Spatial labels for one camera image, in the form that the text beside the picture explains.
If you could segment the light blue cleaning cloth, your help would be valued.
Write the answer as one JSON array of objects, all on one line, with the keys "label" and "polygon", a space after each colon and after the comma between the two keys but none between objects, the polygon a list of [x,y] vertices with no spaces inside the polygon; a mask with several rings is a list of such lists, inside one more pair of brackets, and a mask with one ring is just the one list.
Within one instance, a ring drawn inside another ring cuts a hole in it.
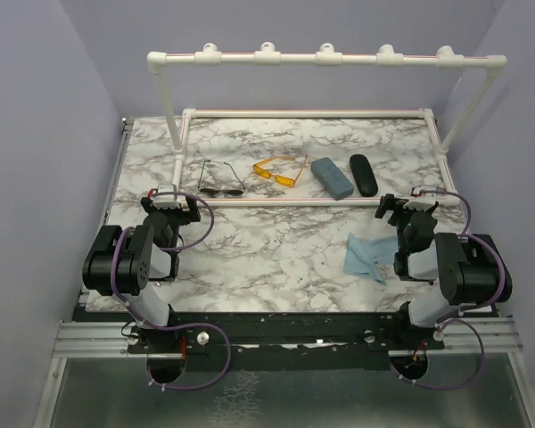
[{"label": "light blue cleaning cloth", "polygon": [[392,265],[398,249],[398,239],[395,235],[363,241],[354,234],[349,234],[343,273],[386,284],[378,266]]}]

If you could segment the blue-grey glasses case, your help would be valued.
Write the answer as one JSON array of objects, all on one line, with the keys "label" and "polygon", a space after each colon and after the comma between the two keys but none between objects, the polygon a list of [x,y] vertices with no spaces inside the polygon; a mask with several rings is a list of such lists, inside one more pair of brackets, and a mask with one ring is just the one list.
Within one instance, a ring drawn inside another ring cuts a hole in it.
[{"label": "blue-grey glasses case", "polygon": [[310,169],[313,176],[334,200],[339,201],[353,194],[353,184],[330,158],[324,157],[312,161]]}]

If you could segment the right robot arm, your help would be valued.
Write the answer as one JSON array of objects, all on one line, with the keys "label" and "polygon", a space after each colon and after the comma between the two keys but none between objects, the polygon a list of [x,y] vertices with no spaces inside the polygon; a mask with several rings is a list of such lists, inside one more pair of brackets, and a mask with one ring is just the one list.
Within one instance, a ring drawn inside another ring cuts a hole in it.
[{"label": "right robot arm", "polygon": [[433,213],[439,206],[426,196],[439,190],[419,191],[413,200],[387,193],[374,214],[396,228],[398,249],[394,273],[402,281],[426,282],[432,289],[405,303],[407,318],[395,323],[393,341],[411,349],[424,338],[424,328],[460,317],[468,310],[490,308],[510,299],[513,281],[490,235],[437,232]]}]

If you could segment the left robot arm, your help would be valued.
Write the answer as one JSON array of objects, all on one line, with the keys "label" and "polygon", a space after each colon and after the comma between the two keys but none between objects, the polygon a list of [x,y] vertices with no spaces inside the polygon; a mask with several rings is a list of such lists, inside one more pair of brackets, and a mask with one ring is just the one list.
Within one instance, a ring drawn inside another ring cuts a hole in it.
[{"label": "left robot arm", "polygon": [[141,199],[146,217],[134,227],[102,226],[82,267],[84,286],[121,303],[138,326],[149,329],[156,350],[173,350],[179,339],[174,310],[152,285],[173,281],[179,254],[185,248],[180,228],[201,220],[194,198],[187,207],[158,208],[148,196]]}]

